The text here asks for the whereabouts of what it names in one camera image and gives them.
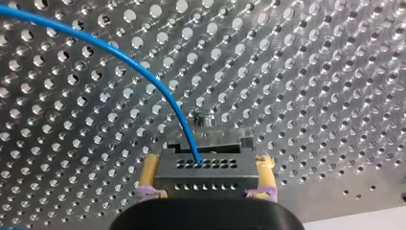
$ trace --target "blue wire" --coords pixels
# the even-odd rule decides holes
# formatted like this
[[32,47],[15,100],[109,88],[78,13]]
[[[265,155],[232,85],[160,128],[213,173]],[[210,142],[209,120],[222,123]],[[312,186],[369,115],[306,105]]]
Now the blue wire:
[[41,25],[44,27],[51,27],[57,31],[61,31],[65,34],[80,38],[90,44],[93,44],[93,45],[105,50],[110,55],[115,56],[116,58],[119,58],[120,60],[127,63],[129,66],[131,66],[135,70],[137,70],[141,75],[146,77],[146,79],[148,79],[153,85],[155,85],[159,91],[161,91],[161,93],[164,95],[164,97],[169,102],[170,106],[172,106],[172,108],[175,111],[176,116],[178,117],[179,122],[183,128],[183,131],[185,132],[189,145],[191,146],[194,161],[196,163],[200,163],[200,161],[201,161],[200,155],[197,150],[196,143],[194,142],[192,131],[189,128],[188,122],[186,121],[186,117],[183,114],[182,109],[176,103],[176,100],[173,98],[173,96],[170,94],[170,92],[167,90],[167,88],[158,79],[156,79],[155,76],[151,72],[149,72],[146,68],[144,68],[144,66],[142,66],[140,64],[140,62],[129,57],[125,52],[114,48],[113,46],[109,45],[107,42],[105,42],[101,39],[95,38],[88,33],[75,30],[72,27],[62,24],[60,22],[57,22],[53,19],[39,16],[39,15],[30,13],[30,12],[26,12],[26,11],[9,8],[9,7],[1,5],[1,4],[0,4],[0,15],[15,17],[15,18],[17,18],[19,20],[23,20],[23,21],[30,21],[30,22],[33,22],[35,24],[38,24],[38,25]]

